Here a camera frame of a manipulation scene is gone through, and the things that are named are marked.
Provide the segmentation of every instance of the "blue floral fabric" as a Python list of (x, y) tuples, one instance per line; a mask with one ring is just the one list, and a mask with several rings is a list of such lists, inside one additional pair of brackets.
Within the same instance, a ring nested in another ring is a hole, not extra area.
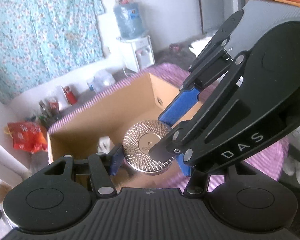
[(103, 59), (101, 0), (0, 0), (0, 101)]

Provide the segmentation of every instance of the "red can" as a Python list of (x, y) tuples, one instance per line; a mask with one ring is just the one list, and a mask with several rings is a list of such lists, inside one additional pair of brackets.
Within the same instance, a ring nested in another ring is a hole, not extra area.
[(74, 105), (76, 102), (78, 102), (69, 86), (64, 87), (63, 92), (65, 93), (69, 104)]

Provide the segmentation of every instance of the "red plastic bag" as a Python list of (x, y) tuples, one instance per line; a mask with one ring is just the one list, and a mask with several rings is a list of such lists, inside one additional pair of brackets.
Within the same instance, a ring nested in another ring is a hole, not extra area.
[(8, 131), (13, 138), (13, 148), (15, 149), (30, 153), (48, 149), (42, 128), (34, 122), (8, 123)]

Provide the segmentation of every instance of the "metal screw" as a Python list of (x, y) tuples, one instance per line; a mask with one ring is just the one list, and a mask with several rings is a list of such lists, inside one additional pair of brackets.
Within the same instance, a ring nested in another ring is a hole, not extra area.
[(221, 46), (225, 46), (227, 44), (228, 40), (224, 40), (222, 43), (221, 43)]
[(185, 156), (183, 156), (183, 160), (185, 162), (189, 161), (191, 159), (191, 157), (192, 157), (192, 154), (193, 154), (193, 150), (192, 149), (187, 150), (186, 153), (185, 153)]
[(240, 55), (239, 57), (237, 57), (237, 59), (235, 60), (235, 64), (239, 65), (242, 63), (242, 61), (244, 60), (244, 55)]
[(195, 187), (189, 187), (189, 188), (187, 188), (187, 192), (189, 193), (189, 194), (195, 194), (195, 195), (197, 195), (197, 194), (200, 194), (200, 193), (202, 193), (203, 192), (203, 189), (202, 188), (200, 188), (200, 187), (197, 187), (197, 186), (195, 186)]
[(111, 187), (101, 187), (100, 189), (98, 189), (98, 192), (101, 195), (109, 195), (114, 192), (114, 189)]
[(172, 137), (172, 141), (175, 141), (179, 136), (179, 131), (176, 131)]

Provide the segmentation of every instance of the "purple striped cloth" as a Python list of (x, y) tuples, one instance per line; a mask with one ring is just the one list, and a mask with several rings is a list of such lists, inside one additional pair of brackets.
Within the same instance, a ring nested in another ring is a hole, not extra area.
[[(55, 133), (62, 126), (69, 123), (78, 113), (81, 113), (84, 110), (90, 108), (99, 100), (101, 100), (102, 98), (108, 95), (111, 95), (113, 92), (125, 86), (130, 85), (133, 80), (139, 78), (144, 73), (151, 73), (176, 87), (180, 87), (184, 82), (184, 80), (186, 79), (186, 77), (190, 74), (189, 72), (182, 70), (180, 67), (168, 63), (147, 68), (146, 70), (141, 71), (140, 73), (137, 73), (131, 77), (125, 78), (117, 82), (113, 86), (105, 89), (104, 91), (96, 94), (93, 99), (86, 102), (83, 106), (79, 107), (78, 109), (68, 114), (58, 122), (54, 123), (50, 127), (48, 133), (49, 134)], [(215, 89), (216, 85), (217, 85), (216, 83), (210, 85), (199, 95), (199, 99), (201, 102), (207, 100), (209, 95)], [(259, 169), (260, 171), (262, 171), (272, 179), (278, 180), (281, 174), (283, 161), (288, 154), (288, 148), (289, 148), (288, 140), (287, 138), (283, 138), (280, 141), (268, 147), (267, 149), (248, 158), (246, 162), (254, 166), (255, 168)], [(179, 174), (170, 178), (169, 180), (163, 181), (162, 184), (159, 185), (159, 187), (180, 188), (181, 191), (183, 192), (188, 181), (189, 178), (183, 176), (183, 174), (180, 172)], [(222, 184), (223, 182), (224, 182), (223, 176), (219, 176), (219, 175), (211, 176), (209, 191), (212, 191), (215, 187)]]

